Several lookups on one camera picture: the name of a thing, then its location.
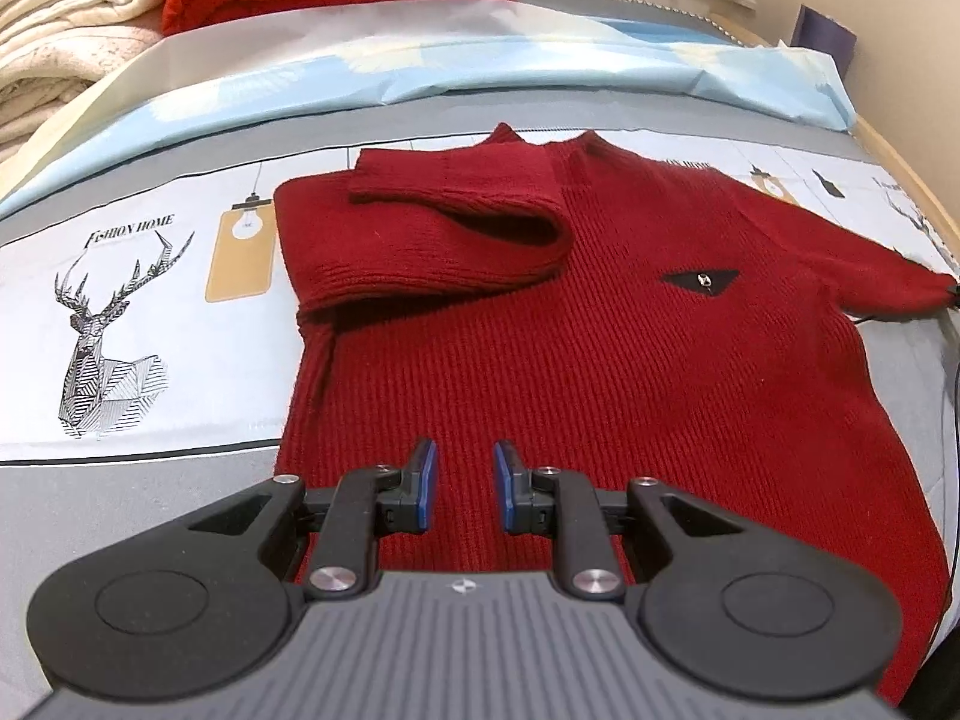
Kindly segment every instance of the wooden bed frame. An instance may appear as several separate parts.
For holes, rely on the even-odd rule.
[[[734,20],[710,14],[709,18],[726,29],[733,37],[736,37],[746,46],[769,46],[760,36],[750,32],[745,26],[736,23]],[[874,157],[878,163],[889,172],[909,194],[920,213],[928,218],[933,228],[944,239],[947,248],[956,256],[960,256],[960,224],[952,218],[942,202],[937,199],[936,194],[925,184],[923,178],[917,175],[917,172],[910,167],[906,160],[899,155],[896,148],[880,135],[862,116],[858,116],[856,125],[853,127],[853,138],[864,148],[870,156]]]

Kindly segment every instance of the stack of blankets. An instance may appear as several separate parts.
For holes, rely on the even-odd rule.
[[[86,87],[160,40],[165,0],[0,0],[0,163]]]

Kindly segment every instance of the tan tag illustration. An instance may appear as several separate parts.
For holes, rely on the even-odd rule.
[[[251,194],[220,216],[213,247],[206,302],[237,300],[262,295],[270,289],[274,273],[277,214],[272,199]]]
[[[768,172],[760,170],[759,167],[754,165],[754,169],[750,173],[750,177],[754,180],[754,183],[757,185],[757,189],[760,189],[763,194],[769,194],[771,197],[775,197],[777,200],[783,200],[792,205],[797,205],[797,201],[794,199],[793,194],[789,193],[789,190],[784,186],[784,182],[779,180],[776,175],[770,175]]]

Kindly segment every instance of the red sweater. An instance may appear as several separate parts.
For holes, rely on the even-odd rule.
[[[881,692],[904,694],[946,560],[843,310],[929,314],[949,276],[590,132],[366,149],[275,202],[305,341],[278,470],[334,485],[440,445],[433,529],[384,541],[384,565],[548,565],[545,539],[499,531],[512,439],[530,466],[659,477],[875,572],[904,611]]]

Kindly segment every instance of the deer head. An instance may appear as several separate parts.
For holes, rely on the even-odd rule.
[[[128,300],[128,298],[141,287],[157,278],[157,276],[169,271],[169,269],[176,264],[176,261],[184,255],[186,247],[193,241],[193,234],[191,234],[186,240],[184,247],[179,252],[176,252],[176,256],[171,257],[170,253],[173,251],[173,247],[170,245],[170,242],[158,232],[157,237],[160,238],[160,243],[163,247],[162,252],[160,252],[160,257],[157,257],[157,261],[150,265],[145,274],[141,276],[140,261],[137,260],[133,266],[133,275],[130,277],[130,280],[113,293],[107,306],[99,312],[99,314],[90,313],[90,298],[83,294],[83,287],[86,285],[86,279],[88,279],[89,274],[83,276],[80,285],[75,290],[71,290],[69,287],[70,274],[80,261],[80,258],[67,269],[62,282],[61,279],[59,279],[59,274],[56,274],[54,277],[54,296],[56,297],[57,303],[73,312],[70,314],[70,326],[80,334],[80,338],[77,341],[78,351],[93,351],[96,349],[103,339],[104,330],[107,329],[107,326],[115,319],[120,319],[120,317],[123,316],[123,312],[130,306],[130,300]]]

